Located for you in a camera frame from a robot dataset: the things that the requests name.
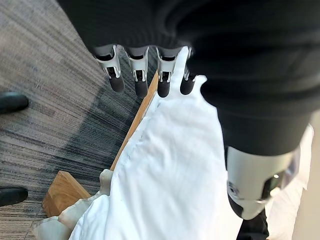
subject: white cloth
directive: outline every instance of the white cloth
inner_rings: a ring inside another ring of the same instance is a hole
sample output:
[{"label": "white cloth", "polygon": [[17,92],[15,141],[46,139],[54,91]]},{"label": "white cloth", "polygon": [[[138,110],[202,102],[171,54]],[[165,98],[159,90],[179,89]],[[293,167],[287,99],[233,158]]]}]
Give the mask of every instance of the white cloth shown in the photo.
[{"label": "white cloth", "polygon": [[[154,97],[113,175],[103,171],[97,195],[79,200],[59,216],[68,226],[64,235],[73,230],[70,240],[237,238],[242,219],[228,201],[217,111],[200,94],[206,78],[198,76],[188,96],[179,91],[187,54],[184,48],[176,62],[169,96]],[[49,218],[44,221],[46,227],[36,225],[33,232],[41,236],[37,239],[51,240],[41,232],[54,233],[60,226],[58,220]]]}]

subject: black pants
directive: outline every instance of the black pants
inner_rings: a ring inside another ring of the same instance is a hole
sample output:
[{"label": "black pants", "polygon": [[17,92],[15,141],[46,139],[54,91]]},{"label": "black pants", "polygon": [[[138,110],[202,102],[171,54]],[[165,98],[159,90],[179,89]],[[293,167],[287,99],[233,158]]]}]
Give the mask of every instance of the black pants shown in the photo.
[{"label": "black pants", "polygon": [[251,220],[243,220],[236,240],[266,240],[269,236],[266,211]]}]

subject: wooden leg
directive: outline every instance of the wooden leg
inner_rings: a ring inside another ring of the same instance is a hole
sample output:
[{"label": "wooden leg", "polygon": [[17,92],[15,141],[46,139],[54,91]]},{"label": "wooden leg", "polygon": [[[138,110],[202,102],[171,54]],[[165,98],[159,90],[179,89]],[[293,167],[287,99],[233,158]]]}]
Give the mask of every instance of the wooden leg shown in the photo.
[{"label": "wooden leg", "polygon": [[[113,171],[115,169],[123,149],[145,116],[146,111],[156,94],[157,85],[158,74],[156,73],[149,86],[148,93],[143,99],[140,108],[135,115],[131,127],[125,136],[110,170]],[[70,173],[66,171],[59,171],[43,199],[42,206],[46,215],[50,218],[52,216],[59,216],[63,210],[75,204],[79,199],[87,199],[90,197],[90,194],[71,176]]]}]

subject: white fabric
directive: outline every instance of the white fabric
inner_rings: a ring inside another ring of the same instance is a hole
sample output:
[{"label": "white fabric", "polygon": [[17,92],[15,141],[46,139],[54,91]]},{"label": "white fabric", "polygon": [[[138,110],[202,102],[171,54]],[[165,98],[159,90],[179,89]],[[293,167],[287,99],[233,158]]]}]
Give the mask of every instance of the white fabric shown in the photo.
[{"label": "white fabric", "polygon": [[[187,54],[184,48],[169,96],[154,97],[114,173],[101,173],[100,191],[63,211],[58,218],[63,224],[49,218],[44,225],[36,225],[33,232],[41,236],[38,240],[51,240],[48,235],[61,225],[59,232],[64,235],[56,240],[68,239],[70,229],[74,229],[71,240],[236,239],[242,220],[228,201],[217,111],[200,94],[206,79],[198,76],[188,96],[179,91]],[[306,143],[306,148],[310,147],[311,143]],[[309,168],[310,163],[295,183],[307,186]],[[276,236],[272,231],[278,230],[274,226],[282,219],[277,207],[280,202],[281,197],[267,209],[270,236]]]},{"label": "white fabric", "polygon": [[303,189],[307,189],[311,164],[313,128],[308,126],[300,143],[299,173],[265,207],[268,240],[291,240]]}]

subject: black fingertip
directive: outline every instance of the black fingertip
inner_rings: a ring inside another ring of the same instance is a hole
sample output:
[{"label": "black fingertip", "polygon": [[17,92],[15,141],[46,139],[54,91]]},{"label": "black fingertip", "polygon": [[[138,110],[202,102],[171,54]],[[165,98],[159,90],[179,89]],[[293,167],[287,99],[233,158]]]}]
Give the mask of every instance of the black fingertip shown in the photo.
[{"label": "black fingertip", "polygon": [[112,77],[109,80],[110,80],[110,85],[113,91],[117,93],[122,93],[125,90],[125,82],[122,75],[120,75],[120,77],[118,78]]},{"label": "black fingertip", "polygon": [[135,81],[134,82],[135,94],[139,98],[144,98],[148,93],[147,81]]},{"label": "black fingertip", "polygon": [[180,93],[183,95],[188,95],[191,93],[192,89],[194,88],[195,82],[192,80],[185,80],[182,79],[181,85],[180,85]]},{"label": "black fingertip", "polygon": [[28,98],[14,91],[0,92],[0,114],[14,113],[28,107]]},{"label": "black fingertip", "polygon": [[170,91],[170,82],[166,82],[166,81],[158,82],[158,95],[161,98],[165,98],[166,96],[168,96],[169,91]]}]

